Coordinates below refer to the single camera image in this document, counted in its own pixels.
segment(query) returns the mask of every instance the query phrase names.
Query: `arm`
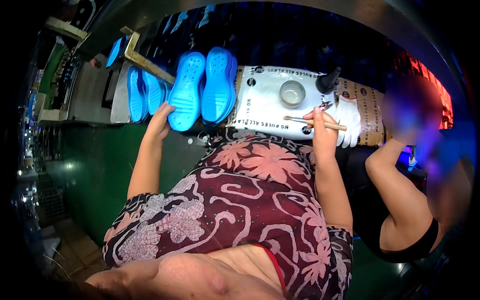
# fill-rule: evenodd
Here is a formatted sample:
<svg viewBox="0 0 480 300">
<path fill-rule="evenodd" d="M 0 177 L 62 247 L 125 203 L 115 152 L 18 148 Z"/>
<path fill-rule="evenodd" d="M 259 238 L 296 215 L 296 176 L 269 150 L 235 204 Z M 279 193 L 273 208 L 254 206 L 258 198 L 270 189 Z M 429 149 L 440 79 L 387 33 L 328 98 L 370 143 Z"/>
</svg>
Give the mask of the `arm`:
<svg viewBox="0 0 480 300">
<path fill-rule="evenodd" d="M 164 102 L 148 124 L 133 168 L 127 199 L 143 193 L 158 193 L 163 140 L 168 134 L 168 114 L 175 107 Z"/>
<path fill-rule="evenodd" d="M 315 186 L 327 225 L 343 226 L 352 232 L 353 217 L 350 202 L 335 158 L 317 161 Z"/>
<path fill-rule="evenodd" d="M 340 226 L 352 232 L 353 217 L 348 202 L 347 191 L 343 185 L 342 175 L 335 159 L 338 131 L 325 128 L 324 119 L 336 123 L 327 113 L 318 107 L 303 117 L 313 119 L 313 151 L 317 161 L 315 166 L 315 186 L 317 198 L 324 211 L 328 226 Z"/>
<path fill-rule="evenodd" d="M 390 215 L 383 224 L 381 248 L 401 250 L 417 241 L 432 222 L 426 196 L 395 164 L 405 144 L 389 140 L 365 161 L 370 180 L 377 188 Z"/>
</svg>

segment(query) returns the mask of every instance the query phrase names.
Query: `green panel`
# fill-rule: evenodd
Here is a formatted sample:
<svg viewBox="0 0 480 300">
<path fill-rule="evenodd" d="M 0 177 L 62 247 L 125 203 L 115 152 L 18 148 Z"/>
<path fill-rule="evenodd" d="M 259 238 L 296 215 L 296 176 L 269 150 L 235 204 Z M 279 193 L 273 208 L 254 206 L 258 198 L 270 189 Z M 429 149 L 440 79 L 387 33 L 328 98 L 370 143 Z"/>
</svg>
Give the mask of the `green panel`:
<svg viewBox="0 0 480 300">
<path fill-rule="evenodd" d="M 63 54 L 67 51 L 67 46 L 62 44 L 55 44 L 53 51 L 48 59 L 48 63 L 45 67 L 43 72 L 42 80 L 40 81 L 40 85 L 38 86 L 38 92 L 44 93 L 47 96 L 45 97 L 45 104 L 43 106 L 44 109 L 51 109 L 53 97 L 50 97 L 50 84 L 54 79 L 54 74 L 57 71 L 61 58 Z"/>
<path fill-rule="evenodd" d="M 99 245 L 127 200 L 132 168 L 146 126 L 64 127 L 63 162 L 49 165 L 73 219 Z M 164 141 L 160 190 L 168 192 L 206 149 L 188 145 L 187 137 L 171 131 Z"/>
</svg>

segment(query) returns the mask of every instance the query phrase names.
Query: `paintbrush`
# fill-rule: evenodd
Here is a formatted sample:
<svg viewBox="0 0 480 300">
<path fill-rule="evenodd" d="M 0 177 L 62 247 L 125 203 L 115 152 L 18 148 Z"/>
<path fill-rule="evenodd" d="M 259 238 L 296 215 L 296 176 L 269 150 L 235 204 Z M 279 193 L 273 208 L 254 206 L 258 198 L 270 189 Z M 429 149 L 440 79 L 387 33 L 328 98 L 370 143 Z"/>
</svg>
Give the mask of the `paintbrush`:
<svg viewBox="0 0 480 300">
<path fill-rule="evenodd" d="M 304 120 L 302 118 L 295 118 L 295 117 L 291 117 L 291 116 L 284 116 L 283 119 L 287 120 L 287 121 L 295 121 L 295 122 L 300 122 L 300 123 L 306 123 L 306 124 L 309 124 L 309 125 L 313 126 L 313 120 Z M 324 122 L 324 125 L 325 125 L 325 128 L 347 131 L 347 127 L 343 126 L 343 125 L 333 124 L 333 123 L 329 123 L 329 122 Z"/>
</svg>

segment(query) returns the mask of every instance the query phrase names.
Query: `cardboard box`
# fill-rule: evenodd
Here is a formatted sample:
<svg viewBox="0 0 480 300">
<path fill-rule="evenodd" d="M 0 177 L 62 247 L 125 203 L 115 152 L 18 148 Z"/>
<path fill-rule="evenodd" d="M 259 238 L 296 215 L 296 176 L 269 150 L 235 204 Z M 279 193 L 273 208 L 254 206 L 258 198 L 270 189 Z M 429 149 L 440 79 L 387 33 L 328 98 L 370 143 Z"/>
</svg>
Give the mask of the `cardboard box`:
<svg viewBox="0 0 480 300">
<path fill-rule="evenodd" d="M 357 99 L 360 113 L 360 137 L 359 145 L 379 147 L 385 139 L 384 125 L 380 107 L 384 95 L 366 85 L 339 77 L 335 92 L 347 98 Z"/>
</svg>

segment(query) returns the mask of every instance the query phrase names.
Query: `hand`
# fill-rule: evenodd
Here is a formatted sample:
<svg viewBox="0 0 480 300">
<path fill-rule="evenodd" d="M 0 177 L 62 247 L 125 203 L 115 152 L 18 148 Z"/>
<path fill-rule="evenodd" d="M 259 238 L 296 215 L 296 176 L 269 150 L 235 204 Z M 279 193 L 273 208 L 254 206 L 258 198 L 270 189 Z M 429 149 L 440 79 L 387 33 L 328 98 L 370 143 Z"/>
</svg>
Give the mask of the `hand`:
<svg viewBox="0 0 480 300">
<path fill-rule="evenodd" d="M 102 67 L 102 63 L 98 60 L 98 59 L 91 59 L 90 60 L 90 64 L 92 65 L 92 67 L 94 67 L 95 69 L 100 69 Z"/>
<path fill-rule="evenodd" d="M 304 120 L 313 119 L 313 152 L 317 161 L 324 159 L 335 159 L 336 142 L 338 138 L 338 130 L 325 128 L 324 121 L 336 124 L 335 120 L 326 112 L 320 110 L 318 106 L 313 111 L 303 116 Z"/>
<path fill-rule="evenodd" d="M 155 144 L 162 144 L 167 137 L 170 125 L 167 122 L 167 116 L 170 112 L 175 110 L 175 106 L 168 105 L 163 102 L 153 115 L 148 124 L 147 131 L 144 138 L 150 138 Z"/>
</svg>

